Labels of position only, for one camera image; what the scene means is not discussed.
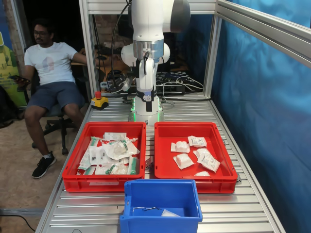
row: plastic bin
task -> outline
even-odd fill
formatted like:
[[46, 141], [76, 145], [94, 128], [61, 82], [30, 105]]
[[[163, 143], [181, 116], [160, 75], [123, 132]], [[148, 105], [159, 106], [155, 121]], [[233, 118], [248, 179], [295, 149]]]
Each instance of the plastic bin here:
[[[173, 157], [181, 154], [171, 152], [171, 143], [187, 141], [188, 136], [204, 137], [207, 149], [221, 164], [217, 172], [206, 169], [193, 153], [198, 148], [190, 147], [188, 156], [194, 165], [180, 170]], [[207, 171], [210, 176], [195, 176]], [[223, 140], [214, 123], [169, 123], [155, 124], [155, 176], [160, 179], [194, 179], [198, 193], [233, 193], [238, 174], [232, 164]]]
[[[91, 136], [103, 137], [105, 132], [127, 133], [128, 138], [138, 138], [134, 145], [140, 153], [136, 175], [77, 175], [80, 161], [91, 141]], [[146, 124], [142, 122], [90, 122], [85, 125], [80, 138], [63, 172], [68, 192], [123, 192], [126, 181], [142, 179], [145, 176]]]
[[[156, 208], [146, 211], [137, 207]], [[164, 210], [180, 217], [161, 216]], [[121, 233], [197, 233], [202, 219], [194, 180], [136, 180], [125, 183]]]

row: concrete floor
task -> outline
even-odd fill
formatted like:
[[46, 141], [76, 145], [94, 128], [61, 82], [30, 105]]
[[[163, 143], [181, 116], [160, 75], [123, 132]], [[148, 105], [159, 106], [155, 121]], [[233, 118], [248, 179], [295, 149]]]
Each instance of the concrete floor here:
[[[47, 119], [40, 123], [44, 129]], [[77, 135], [77, 129], [67, 129], [66, 146], [70, 150]], [[49, 150], [57, 162], [49, 168], [41, 179], [31, 177], [41, 154], [31, 147], [32, 140], [28, 135], [25, 120], [16, 120], [7, 128], [0, 129], [0, 210], [2, 208], [44, 208], [54, 188], [56, 180], [66, 160], [62, 155], [60, 131], [45, 136]], [[36, 229], [40, 216], [24, 216], [32, 228]], [[19, 217], [0, 217], [2, 233], [31, 233], [25, 221]]]

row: gray shorts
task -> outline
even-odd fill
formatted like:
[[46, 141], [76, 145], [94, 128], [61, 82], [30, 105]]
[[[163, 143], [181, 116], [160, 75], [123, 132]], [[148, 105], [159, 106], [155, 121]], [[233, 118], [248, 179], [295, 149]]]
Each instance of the gray shorts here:
[[82, 107], [83, 96], [74, 82], [54, 82], [38, 86], [27, 107], [35, 105], [51, 110], [57, 103], [61, 108], [70, 103]]

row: poster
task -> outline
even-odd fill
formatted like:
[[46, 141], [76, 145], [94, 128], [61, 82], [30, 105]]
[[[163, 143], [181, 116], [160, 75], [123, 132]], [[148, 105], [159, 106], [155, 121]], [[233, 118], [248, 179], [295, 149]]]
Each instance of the poster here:
[[24, 93], [17, 92], [17, 85], [13, 80], [9, 79], [9, 76], [12, 75], [19, 75], [19, 72], [12, 51], [2, 0], [0, 0], [0, 85], [18, 107], [26, 106]]

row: black sneaker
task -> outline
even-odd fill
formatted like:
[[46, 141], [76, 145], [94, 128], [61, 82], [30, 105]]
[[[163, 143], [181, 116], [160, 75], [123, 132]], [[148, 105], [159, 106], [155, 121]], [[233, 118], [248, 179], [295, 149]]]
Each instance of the black sneaker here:
[[49, 167], [55, 164], [56, 159], [54, 158], [52, 151], [51, 151], [51, 156], [52, 158], [45, 159], [44, 157], [42, 157], [42, 159], [40, 159], [38, 163], [38, 167], [33, 172], [34, 179], [39, 179], [42, 176], [44, 176], [47, 170], [49, 169]]

